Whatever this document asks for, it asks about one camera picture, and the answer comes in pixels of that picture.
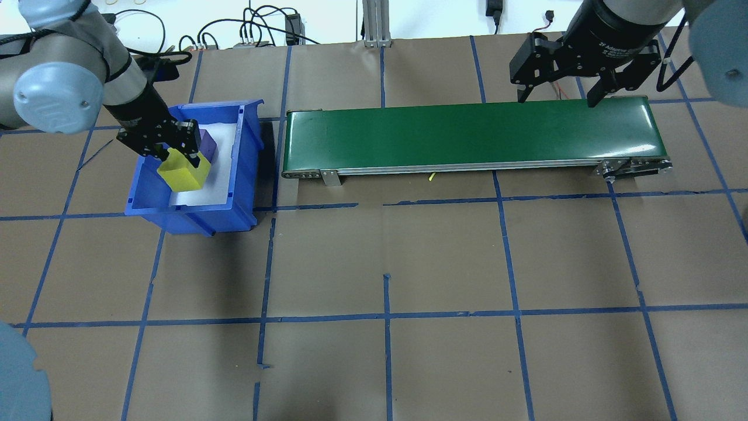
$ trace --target brown paper floor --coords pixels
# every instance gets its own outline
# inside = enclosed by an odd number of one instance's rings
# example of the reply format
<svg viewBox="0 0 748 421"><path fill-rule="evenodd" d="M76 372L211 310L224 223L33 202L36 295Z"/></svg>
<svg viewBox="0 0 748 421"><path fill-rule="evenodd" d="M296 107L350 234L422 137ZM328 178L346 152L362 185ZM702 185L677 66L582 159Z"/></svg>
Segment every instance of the brown paper floor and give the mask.
<svg viewBox="0 0 748 421"><path fill-rule="evenodd" d="M204 52L156 87L262 98L272 143L288 109L513 101L523 37ZM59 421L748 419L748 111L697 72L634 92L669 174L332 188L278 180L268 148L260 224L213 238L122 214L137 157L119 143L77 170L115 133L105 112L77 136L8 133L0 319L36 348Z"/></svg>

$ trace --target blue tape grid line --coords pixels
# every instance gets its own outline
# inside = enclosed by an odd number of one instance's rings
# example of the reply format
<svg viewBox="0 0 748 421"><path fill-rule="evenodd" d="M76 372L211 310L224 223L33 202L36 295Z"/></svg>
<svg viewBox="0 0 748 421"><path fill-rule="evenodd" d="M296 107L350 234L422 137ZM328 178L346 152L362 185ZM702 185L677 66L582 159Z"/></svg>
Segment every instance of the blue tape grid line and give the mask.
<svg viewBox="0 0 748 421"><path fill-rule="evenodd" d="M730 311L748 310L748 303L722 303L722 304L676 304L662 306L629 307L577 307L567 309L521 309L523 316L558 316L558 315L597 315L636 313L646 310L647 312L701 312L701 311ZM322 315L322 316L277 316L268 317L267 324L274 323L319 323L326 321L360 321L360 320L384 320L411 319L411 318L471 318L471 317L514 317L514 310L485 310L478 312L456 311L456 312L401 312L390 313L363 313L352 315ZM190 318L190 319L157 319L146 322L147 326L203 326L210 324L261 324L262 318ZM12 327L22 329L25 323L10 324ZM34 322L28 325L30 329L38 328L66 328L66 327L132 327L140 326L139 320L115 320L115 321L50 321Z"/></svg>
<svg viewBox="0 0 748 421"><path fill-rule="evenodd" d="M275 222L273 218L270 222L270 235L268 239L268 258L265 263L265 286L263 287L263 309L260 313L260 340L257 342L257 365L267 369L263 359L265 357L265 332L268 320L268 302L270 298L270 279L273 269L273 248L275 247Z"/></svg>
<svg viewBox="0 0 748 421"><path fill-rule="evenodd" d="M483 74L480 71L480 61L478 60L478 50L475 47L475 37L470 36L470 48L473 50L473 61L475 62L475 72L478 76L478 89L480 89L480 102L485 104L485 87L483 86Z"/></svg>
<svg viewBox="0 0 748 421"><path fill-rule="evenodd" d="M533 395L530 390L530 374L527 370L527 356L524 351L524 335L522 334L522 312L517 296L517 284L515 283L514 265L512 264L512 250L509 246L509 233L506 230L506 214L501 199L501 187L496 171L493 171L494 188L496 189L496 200L499 205L499 223L501 225L501 238L504 245L504 256L506 258L506 271L509 274L509 289L512 293L512 311L515 317L515 330L517 333L517 346L519 348L519 363L522 369L522 383L524 385L524 398L527 403L527 416L530 421L535 421L535 410L533 408Z"/></svg>
<svg viewBox="0 0 748 421"><path fill-rule="evenodd" d="M384 276L384 379L387 388L387 421L393 421L392 337L390 334L390 274Z"/></svg>
<svg viewBox="0 0 748 421"><path fill-rule="evenodd" d="M746 189L730 189L731 193L748 193ZM658 196L695 196L695 195L721 195L725 191L722 189L717 190L704 190L704 191L691 191L691 190L675 190L671 192L629 192L629 193L616 193L617 198L621 197L658 197ZM569 200L569 199L599 199L608 198L609 193L580 193L580 194L563 194L563 195L548 195L548 196L505 196L501 200L503 202L513 201L531 201L531 200ZM385 203L382 206L412 206L412 205L454 205L461 203L492 203L497 201L494 197L477 197L477 198L466 198L466 199L423 199L423 200L403 200L397 203ZM283 212L283 211L307 211L312 209L341 209L341 208L356 208L359 204L357 202L349 203L324 203L319 205L289 205L289 206L268 206L254 208L255 212ZM0 222L3 221L39 221L46 219L86 219L86 218L120 218L130 217L122 212L111 212L111 213L74 213L67 215L28 215L28 216L0 216Z"/></svg>
<svg viewBox="0 0 748 421"><path fill-rule="evenodd" d="M657 34L657 38L660 41L661 46L665 46L665 39L663 38L662 34ZM675 63L672 61L670 62L670 71L675 72ZM732 193L730 192L729 187L727 186L727 180L725 179L724 174L722 173L722 170L720 169L720 165L717 163L717 158L714 156L714 153L711 150L711 147L709 146L709 141L706 138L706 135L704 134L704 130L701 127L701 124L699 123L699 119L696 117L696 113L693 111L693 106L691 105L691 99L688 97L688 94L686 93L686 89L683 86L683 82L678 78L676 81L678 83L678 89L681 91L681 94L683 95L683 98L685 99L686 108L688 108L688 114L691 116L691 120L693 120L693 125L696 127L696 132L699 134L699 138L702 140L702 143L704 144L704 149L706 149L706 153L709 156L709 160L711 161L711 165L714 167L714 172L717 173L717 177L720 179L720 183L722 184L723 192L725 193L725 196L727 196L727 201L730 204L730 208L732 209L732 213L735 215L735 220L738 222L738 226L740 227L740 230L743 234L743 239L746 241L746 244L748 244L748 227L745 226L743 222L743 218L741 217L741 213L738 210L737 204L735 204L735 200L732 197Z"/></svg>
<svg viewBox="0 0 748 421"><path fill-rule="evenodd" d="M280 120L278 122L278 141L275 143L275 175L273 178L273 200L272 206L278 206L278 185L281 182L281 154L283 152L283 129L286 126L286 119L283 115L286 113L286 99L288 98L288 78L291 72L291 52L293 46L288 46L286 51L286 69L283 74L283 96L280 99Z"/></svg>
<svg viewBox="0 0 748 421"><path fill-rule="evenodd" d="M387 106L387 95L384 92L384 49L386 47L379 47L379 100L380 107L384 108Z"/></svg>
<svg viewBox="0 0 748 421"><path fill-rule="evenodd" d="M86 136L86 143L83 144L83 150L81 151L81 156L78 158L78 167L81 166L83 163L83 160L86 157L86 151L88 151L88 145L91 143L91 137L94 134L93 130L88 131L88 136ZM26 323L23 327L23 336L26 337L28 335L28 325L31 323L31 321L34 319L34 312L37 309L37 305L39 304L39 297L42 294L42 288L44 288L44 281L46 280L47 273L49 272L49 265L52 263L52 257L55 255L55 248L57 247L57 242L60 239L60 233L62 232L62 225L65 221L65 215L67 215L67 209L70 207L70 201L73 200L73 192L76 189L76 184L78 183L78 176L80 175L80 171L75 172L73 175L73 182L70 183L70 189L67 192L67 198L65 199L65 206L62 209L62 214L60 217L60 222L57 224L57 230L55 231L55 236L52 238L52 245L49 247L49 253L47 254L47 259L44 262L44 269L42 270L42 275L39 278L39 284L37 285L37 290L34 293L34 299L31 301L31 307L28 310L28 316L26 317Z"/></svg>
<svg viewBox="0 0 748 421"><path fill-rule="evenodd" d="M122 404L122 416L121 421L127 420L127 413L130 409L130 398L132 397L132 385L135 384L135 373L138 371L138 359L140 358L140 350L143 345L143 335L148 322L148 310L150 309L150 301L153 297L153 280L156 278L156 273L159 270L159 262L161 261L161 251L164 247L164 238L166 231L161 230L159 235L159 242L156 245L156 255L153 257L153 269L150 272L150 282L148 282L148 292L145 296L145 303L143 304L143 314L141 316L140 324L138 325L138 338L135 341L135 353L132 355L132 364L130 365L130 374L127 378L127 389L125 390L125 400Z"/></svg>
<svg viewBox="0 0 748 421"><path fill-rule="evenodd" d="M257 421L260 415L260 382L254 384L254 394L252 395L252 421Z"/></svg>
<svg viewBox="0 0 748 421"><path fill-rule="evenodd" d="M667 384L667 378L665 377L665 370L662 366L662 360L660 359L660 349L657 346L657 340L655 338L655 331L652 328L652 322L649 319L649 312L647 311L647 304L644 299L644 293L640 289L639 273L637 266L634 263L634 254L631 252L631 244L628 241L628 235L626 234L626 227L623 223L623 217L621 216L621 209L618 206L618 199L616 198L613 185L608 184L608 191L610 192L610 200L613 203L613 211L616 213L616 220L618 221L618 227L621 232L621 239L623 240L623 246L626 250L626 258L628 259L628 266L631 269L631 278L634 280L634 287L637 290L637 297L639 298L639 306L644 317L644 324L647 329L647 336L649 337L649 344L652 347L652 355L654 357L654 364L657 367L657 375L660 377L660 385L662 386L663 394L665 395L665 403L667 404L667 410L670 414L670 419L676 421L678 416L675 414L675 406L672 403L672 396L670 395L670 388Z"/></svg>

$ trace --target green conveyor belt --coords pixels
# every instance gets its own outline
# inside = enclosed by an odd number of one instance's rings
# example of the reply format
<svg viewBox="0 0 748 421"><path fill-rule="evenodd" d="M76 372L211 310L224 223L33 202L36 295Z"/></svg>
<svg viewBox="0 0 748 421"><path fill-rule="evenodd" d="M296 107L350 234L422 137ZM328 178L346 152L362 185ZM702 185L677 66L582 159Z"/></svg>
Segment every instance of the green conveyor belt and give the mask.
<svg viewBox="0 0 748 421"><path fill-rule="evenodd" d="M609 98L592 109L554 100L300 111L287 123L286 178L667 158L645 97Z"/></svg>

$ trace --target blue bin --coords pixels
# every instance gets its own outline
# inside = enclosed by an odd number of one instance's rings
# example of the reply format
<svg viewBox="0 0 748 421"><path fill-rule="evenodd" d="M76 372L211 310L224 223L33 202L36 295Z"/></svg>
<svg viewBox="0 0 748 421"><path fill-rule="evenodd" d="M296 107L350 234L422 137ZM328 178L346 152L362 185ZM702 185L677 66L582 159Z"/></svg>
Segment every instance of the blue bin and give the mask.
<svg viewBox="0 0 748 421"><path fill-rule="evenodd" d="M263 143L257 106L262 100L196 103L173 106L179 119L194 118L200 124L236 123L236 141L231 151L231 173L226 203L222 205L170 206L171 189L156 173L161 161L140 157L135 166L125 207L128 216L142 216L170 234L203 234L248 231L257 225L252 214L257 161Z"/></svg>

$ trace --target purple block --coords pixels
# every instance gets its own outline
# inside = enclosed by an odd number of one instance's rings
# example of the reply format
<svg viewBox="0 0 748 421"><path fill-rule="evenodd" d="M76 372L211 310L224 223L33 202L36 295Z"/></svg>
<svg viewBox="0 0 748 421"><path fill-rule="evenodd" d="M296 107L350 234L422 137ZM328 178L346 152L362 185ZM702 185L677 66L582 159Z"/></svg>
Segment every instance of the purple block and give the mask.
<svg viewBox="0 0 748 421"><path fill-rule="evenodd" d="M210 136L208 130L200 129L200 152L209 163L213 163L213 154L215 153L215 140Z"/></svg>

